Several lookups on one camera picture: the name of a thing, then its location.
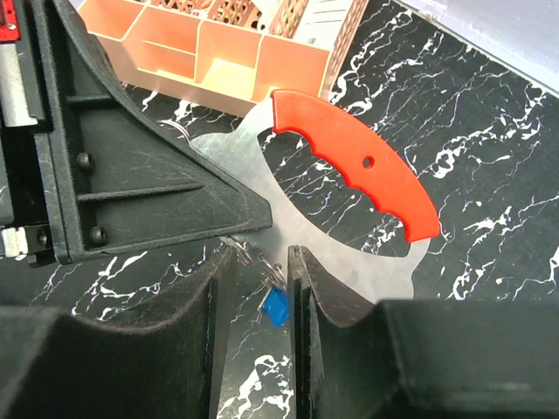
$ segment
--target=bolt head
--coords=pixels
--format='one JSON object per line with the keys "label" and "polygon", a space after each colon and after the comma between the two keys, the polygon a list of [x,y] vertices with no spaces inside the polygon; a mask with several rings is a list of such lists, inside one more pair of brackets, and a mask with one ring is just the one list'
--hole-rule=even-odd
{"label": "bolt head", "polygon": [[44,231],[40,231],[37,234],[37,241],[42,247],[46,247],[47,243],[49,243],[49,237],[46,235]]}
{"label": "bolt head", "polygon": [[89,237],[94,244],[99,246],[106,244],[108,241],[107,231],[100,225],[94,226],[89,231]]}
{"label": "bolt head", "polygon": [[93,170],[93,156],[90,153],[79,153],[77,161],[80,168],[84,170]]}

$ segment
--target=orange storage organizer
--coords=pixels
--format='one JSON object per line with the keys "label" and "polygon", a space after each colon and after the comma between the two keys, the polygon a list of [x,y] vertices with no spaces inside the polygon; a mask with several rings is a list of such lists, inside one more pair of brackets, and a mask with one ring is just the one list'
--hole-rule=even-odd
{"label": "orange storage organizer", "polygon": [[245,116],[276,88],[326,99],[367,2],[281,0],[267,27],[249,0],[86,0],[79,13],[120,81]]}

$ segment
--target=finger grip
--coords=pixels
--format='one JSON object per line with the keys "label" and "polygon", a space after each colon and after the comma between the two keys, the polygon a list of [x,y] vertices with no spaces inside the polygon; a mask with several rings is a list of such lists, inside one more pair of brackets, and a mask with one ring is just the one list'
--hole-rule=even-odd
{"label": "finger grip", "polygon": [[402,220],[406,241],[438,236],[438,214],[423,185],[369,127],[304,93],[275,90],[272,100],[273,131],[304,135],[313,154],[338,169],[350,188],[361,190],[377,210]]}

